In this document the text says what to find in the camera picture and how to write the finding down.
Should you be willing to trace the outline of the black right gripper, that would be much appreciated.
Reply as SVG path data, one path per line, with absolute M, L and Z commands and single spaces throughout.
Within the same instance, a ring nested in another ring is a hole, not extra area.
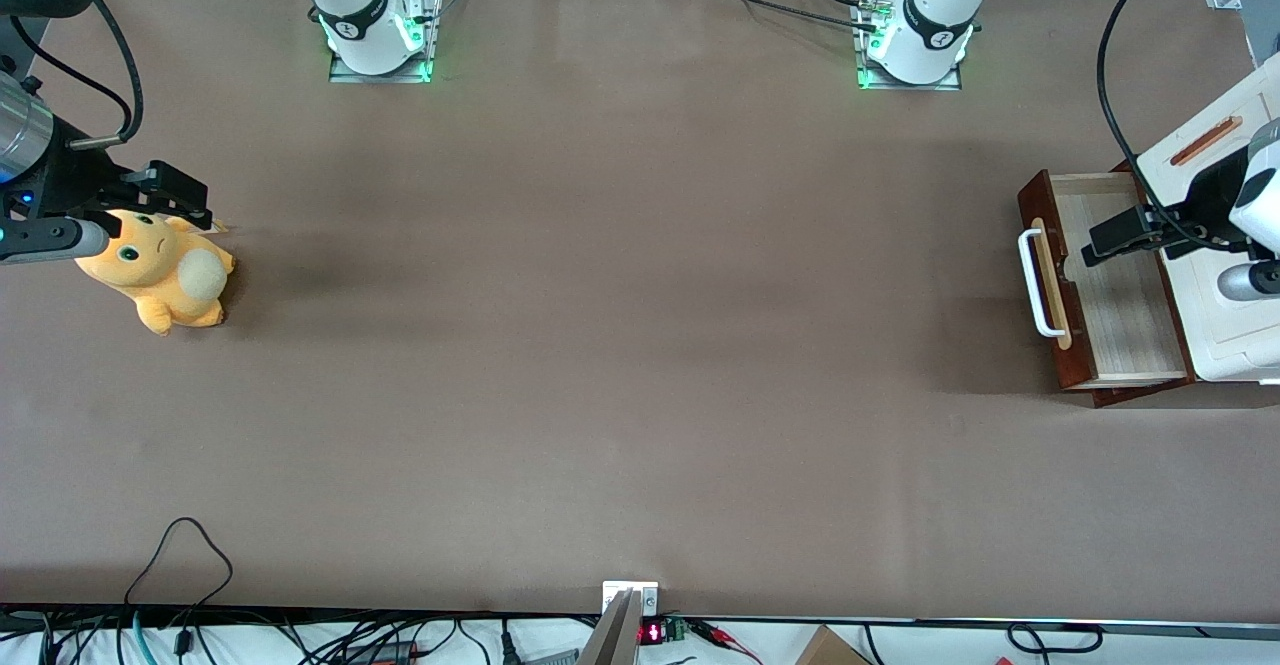
M 119 168 L 104 150 L 69 150 L 68 142 L 83 132 L 52 118 L 50 139 L 44 153 L 23 156 L 24 169 L 3 164 L 3 219 L 77 217 L 101 228 L 120 228 L 119 217 L 106 214 L 99 203 L 105 188 L 119 185 Z M 137 214 L 165 214 L 191 223 L 200 231 L 212 231 L 214 214 L 209 208 L 209 187 L 195 176 L 161 160 L 151 160 L 148 170 L 122 176 L 123 208 Z

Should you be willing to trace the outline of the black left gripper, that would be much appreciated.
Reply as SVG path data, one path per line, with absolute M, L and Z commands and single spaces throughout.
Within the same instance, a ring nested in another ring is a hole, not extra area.
M 1164 206 L 1166 214 L 1178 220 L 1184 231 L 1192 233 L 1199 240 L 1247 246 L 1249 237 L 1235 228 L 1229 219 L 1244 185 L 1247 168 L 1248 147 L 1243 146 L 1198 171 L 1184 199 L 1176 205 Z M 1129 254 L 1135 249 L 1165 249 L 1169 246 L 1170 231 L 1164 211 L 1155 205 L 1126 208 L 1089 228 L 1089 242 L 1083 247 L 1083 261 L 1085 267 L 1097 267 L 1102 261 L 1115 258 L 1117 254 Z

